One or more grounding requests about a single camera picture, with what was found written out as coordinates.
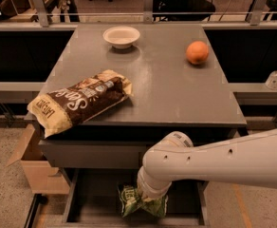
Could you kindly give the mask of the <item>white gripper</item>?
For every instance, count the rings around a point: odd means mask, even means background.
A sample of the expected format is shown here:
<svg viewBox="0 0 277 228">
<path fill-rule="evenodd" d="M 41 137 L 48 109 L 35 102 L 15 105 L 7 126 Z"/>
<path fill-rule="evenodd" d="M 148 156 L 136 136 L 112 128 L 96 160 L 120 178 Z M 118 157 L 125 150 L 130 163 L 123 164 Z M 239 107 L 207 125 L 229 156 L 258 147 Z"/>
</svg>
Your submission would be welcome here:
<svg viewBox="0 0 277 228">
<path fill-rule="evenodd" d="M 164 197 L 171 184 L 170 181 L 157 180 L 150 176 L 143 167 L 138 171 L 138 192 L 144 200 L 157 200 Z"/>
</svg>

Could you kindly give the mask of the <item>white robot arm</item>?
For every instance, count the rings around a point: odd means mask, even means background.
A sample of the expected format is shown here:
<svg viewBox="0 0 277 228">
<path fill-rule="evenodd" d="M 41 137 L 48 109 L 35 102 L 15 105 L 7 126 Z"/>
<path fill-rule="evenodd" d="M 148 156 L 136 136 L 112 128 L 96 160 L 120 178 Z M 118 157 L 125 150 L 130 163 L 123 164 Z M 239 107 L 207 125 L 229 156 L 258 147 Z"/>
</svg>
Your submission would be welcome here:
<svg viewBox="0 0 277 228">
<path fill-rule="evenodd" d="M 277 189 L 277 129 L 201 146 L 181 132 L 168 134 L 144 154 L 138 191 L 156 200 L 182 180 Z"/>
</svg>

